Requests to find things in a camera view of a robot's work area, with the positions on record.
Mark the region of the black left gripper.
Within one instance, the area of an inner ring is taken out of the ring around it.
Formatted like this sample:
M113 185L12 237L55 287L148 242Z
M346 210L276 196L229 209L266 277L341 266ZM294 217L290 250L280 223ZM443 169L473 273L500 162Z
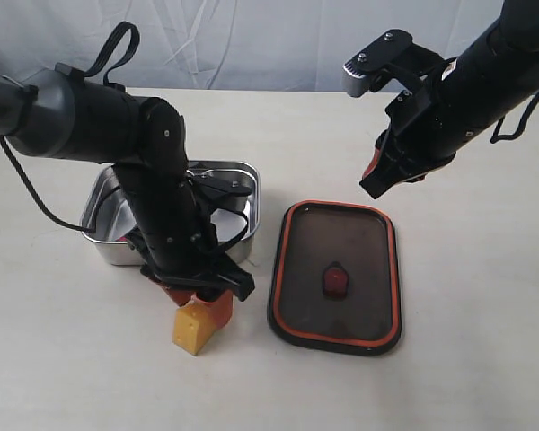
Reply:
M255 289L252 274L227 254L245 236L245 229L210 251L193 251L189 245L179 251L153 251L139 228L127 234L131 235L128 247L143 260L140 273L158 285L178 307L187 304L196 293L196 302L218 330L232 318L232 294L243 302Z

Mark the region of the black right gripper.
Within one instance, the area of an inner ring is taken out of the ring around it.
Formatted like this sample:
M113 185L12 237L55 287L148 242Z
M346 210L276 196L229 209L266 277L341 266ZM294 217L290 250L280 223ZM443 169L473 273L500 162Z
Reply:
M453 161L472 140L471 90L471 81L451 75L429 78L414 93L400 93L387 107L390 124L362 175L360 186L370 197L380 198L397 184L423 181Z

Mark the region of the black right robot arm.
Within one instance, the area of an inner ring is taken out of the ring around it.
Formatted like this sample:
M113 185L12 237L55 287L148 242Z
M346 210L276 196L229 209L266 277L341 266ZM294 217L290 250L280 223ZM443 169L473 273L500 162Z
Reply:
M378 92L396 80L403 91L386 107L389 126L376 140L361 187L379 198L391 187L417 182L451 163L487 128L492 142L509 112L529 100L519 138L539 102L539 1L506 1L499 17L459 56L445 59L391 29L344 70L348 94Z

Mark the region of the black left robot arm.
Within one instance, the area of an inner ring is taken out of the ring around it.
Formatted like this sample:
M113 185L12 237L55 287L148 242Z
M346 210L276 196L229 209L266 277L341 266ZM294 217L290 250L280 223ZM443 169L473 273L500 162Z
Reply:
M252 276L228 255L212 222L246 186L189 171L185 123L166 100L88 82L57 66L16 83L0 77L0 145L46 159L107 163L135 219L128 247L142 273L179 305L198 303L211 325L231 319L234 300L253 291Z

